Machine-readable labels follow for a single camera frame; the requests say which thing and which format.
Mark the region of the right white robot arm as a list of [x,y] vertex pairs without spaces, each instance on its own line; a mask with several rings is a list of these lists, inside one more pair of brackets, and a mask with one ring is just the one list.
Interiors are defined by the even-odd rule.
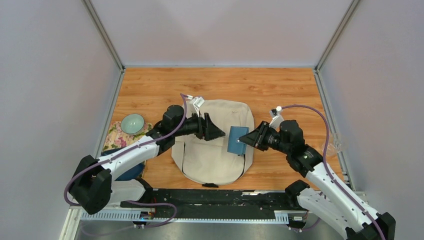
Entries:
[[279,131],[262,121],[239,141],[261,151],[272,148],[284,153],[290,167],[313,183],[297,180],[286,189],[285,203],[293,210],[303,208],[331,226],[345,240],[393,240],[396,221],[388,212],[379,213],[347,187],[323,156],[305,143],[296,120],[284,120]]

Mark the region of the beige canvas backpack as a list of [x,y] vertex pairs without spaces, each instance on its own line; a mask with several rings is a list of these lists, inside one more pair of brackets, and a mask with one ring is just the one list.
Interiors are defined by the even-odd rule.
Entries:
[[215,99],[205,100],[199,112],[208,113],[225,136],[211,141],[198,139],[195,135],[179,136],[171,149],[171,157],[181,172],[194,182],[217,186],[231,184],[253,164],[254,149],[248,146],[243,155],[228,152],[230,129],[234,126],[253,130],[252,111],[244,102]]

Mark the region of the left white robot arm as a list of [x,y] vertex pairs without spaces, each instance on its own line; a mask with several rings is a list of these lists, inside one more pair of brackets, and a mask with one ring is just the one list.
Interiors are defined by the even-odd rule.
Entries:
[[176,137],[186,135],[212,141],[226,134],[213,123],[207,112],[187,117],[186,107],[171,105],[162,120],[135,143],[99,158],[92,155],[83,157],[65,187],[65,201],[81,206],[90,215],[107,205],[126,201],[134,201],[142,208],[148,207],[153,201],[153,194],[140,181],[117,179],[135,166],[172,148]]

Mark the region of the blue leather wallet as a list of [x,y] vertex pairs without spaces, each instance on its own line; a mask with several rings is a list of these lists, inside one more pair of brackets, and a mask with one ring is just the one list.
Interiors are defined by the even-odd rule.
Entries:
[[247,145],[240,141],[240,137],[249,133],[246,126],[231,126],[228,136],[227,152],[238,156],[245,155]]

